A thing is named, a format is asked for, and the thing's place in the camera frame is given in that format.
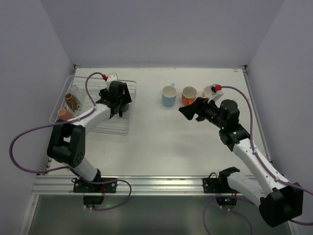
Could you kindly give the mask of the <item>pink mug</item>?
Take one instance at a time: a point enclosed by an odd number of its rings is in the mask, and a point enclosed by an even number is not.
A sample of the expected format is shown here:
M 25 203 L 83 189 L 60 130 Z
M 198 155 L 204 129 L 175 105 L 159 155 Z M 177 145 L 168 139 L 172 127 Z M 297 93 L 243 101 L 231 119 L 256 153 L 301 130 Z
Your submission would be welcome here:
M 69 119 L 74 118 L 73 114 L 70 111 L 68 111 L 66 108 L 62 108 L 58 110 L 57 115 L 59 119 L 63 121 L 68 121 Z

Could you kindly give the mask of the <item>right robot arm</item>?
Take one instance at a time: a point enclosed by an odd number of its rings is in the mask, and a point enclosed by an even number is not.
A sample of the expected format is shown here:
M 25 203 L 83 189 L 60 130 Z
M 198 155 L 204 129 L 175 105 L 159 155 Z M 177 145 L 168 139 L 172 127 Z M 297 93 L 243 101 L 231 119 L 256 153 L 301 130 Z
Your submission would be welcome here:
M 220 129 L 223 144 L 243 161 L 257 180 L 253 182 L 231 167 L 219 173 L 222 186 L 238 191 L 254 203 L 269 226 L 276 227 L 302 214 L 303 191 L 299 184 L 285 185 L 287 179 L 255 147 L 250 134 L 239 123 L 240 111 L 235 101 L 226 99 L 218 107 L 213 100 L 198 97 L 179 111 L 188 120 L 198 115 L 197 121 L 208 120 Z

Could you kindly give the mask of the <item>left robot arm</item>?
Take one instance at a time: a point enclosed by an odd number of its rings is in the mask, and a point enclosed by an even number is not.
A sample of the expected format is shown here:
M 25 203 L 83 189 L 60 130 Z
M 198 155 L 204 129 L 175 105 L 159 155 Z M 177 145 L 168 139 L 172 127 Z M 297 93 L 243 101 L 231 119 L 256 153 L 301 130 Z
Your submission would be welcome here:
M 47 155 L 68 166 L 70 170 L 88 183 L 100 183 L 101 172 L 86 158 L 86 135 L 99 124 L 118 115 L 132 102 L 128 85 L 114 80 L 101 89 L 98 101 L 91 100 L 93 107 L 67 122 L 55 123 L 47 148 Z

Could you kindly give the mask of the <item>white mug gold rim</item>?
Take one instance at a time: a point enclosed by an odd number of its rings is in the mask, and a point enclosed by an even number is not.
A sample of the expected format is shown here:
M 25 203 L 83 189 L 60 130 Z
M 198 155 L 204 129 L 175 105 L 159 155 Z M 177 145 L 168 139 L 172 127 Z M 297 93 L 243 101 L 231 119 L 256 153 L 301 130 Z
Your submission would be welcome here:
M 210 99 L 213 96 L 211 86 L 206 86 L 202 91 L 202 98 Z

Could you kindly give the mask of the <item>dark green mug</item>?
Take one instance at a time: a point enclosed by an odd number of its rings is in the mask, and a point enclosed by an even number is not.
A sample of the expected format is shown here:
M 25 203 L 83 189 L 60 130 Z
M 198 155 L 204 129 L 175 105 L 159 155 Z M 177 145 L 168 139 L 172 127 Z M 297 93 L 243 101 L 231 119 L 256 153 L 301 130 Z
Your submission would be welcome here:
M 122 113 L 125 113 L 125 112 L 129 109 L 129 106 L 130 106 L 129 103 L 126 104 L 126 105 L 121 109 Z

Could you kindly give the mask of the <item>light blue mug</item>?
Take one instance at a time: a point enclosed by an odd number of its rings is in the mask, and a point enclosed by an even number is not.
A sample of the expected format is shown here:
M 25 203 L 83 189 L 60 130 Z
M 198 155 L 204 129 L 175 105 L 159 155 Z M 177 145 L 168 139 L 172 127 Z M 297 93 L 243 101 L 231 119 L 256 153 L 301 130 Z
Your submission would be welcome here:
M 175 84 L 172 83 L 169 86 L 165 86 L 162 89 L 162 104 L 165 107 L 172 107 L 176 101 L 177 97 L 177 89 L 175 88 Z

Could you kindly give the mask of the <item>orange mug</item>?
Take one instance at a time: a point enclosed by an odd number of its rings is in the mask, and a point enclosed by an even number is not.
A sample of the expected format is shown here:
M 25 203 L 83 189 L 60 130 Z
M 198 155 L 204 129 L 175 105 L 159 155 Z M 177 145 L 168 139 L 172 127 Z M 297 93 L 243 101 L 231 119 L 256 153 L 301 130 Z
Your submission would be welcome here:
M 191 105 L 197 97 L 197 90 L 194 87 L 188 86 L 182 90 L 181 101 L 184 106 Z

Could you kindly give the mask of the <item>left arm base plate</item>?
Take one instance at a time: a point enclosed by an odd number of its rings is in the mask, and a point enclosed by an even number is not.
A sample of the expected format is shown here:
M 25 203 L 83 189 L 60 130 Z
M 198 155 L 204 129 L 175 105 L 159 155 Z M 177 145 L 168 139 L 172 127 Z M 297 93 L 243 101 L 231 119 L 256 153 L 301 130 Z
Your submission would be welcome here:
M 108 184 L 90 184 L 79 178 L 72 178 L 73 192 L 83 194 L 83 204 L 86 208 L 99 208 L 104 202 L 106 193 L 116 193 L 117 182 Z

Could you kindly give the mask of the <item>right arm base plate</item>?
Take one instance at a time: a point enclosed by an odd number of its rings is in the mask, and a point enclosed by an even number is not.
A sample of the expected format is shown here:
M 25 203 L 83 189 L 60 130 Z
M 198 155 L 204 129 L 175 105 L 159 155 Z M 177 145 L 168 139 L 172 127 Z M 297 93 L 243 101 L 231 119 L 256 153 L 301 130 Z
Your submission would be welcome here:
M 212 172 L 208 177 L 202 178 L 202 187 L 204 193 L 213 194 L 230 194 L 236 197 L 237 191 L 231 189 L 227 182 L 225 173 L 220 172 L 218 175 Z M 215 199 L 216 203 L 224 209 L 234 209 L 237 205 L 237 199 L 218 197 Z

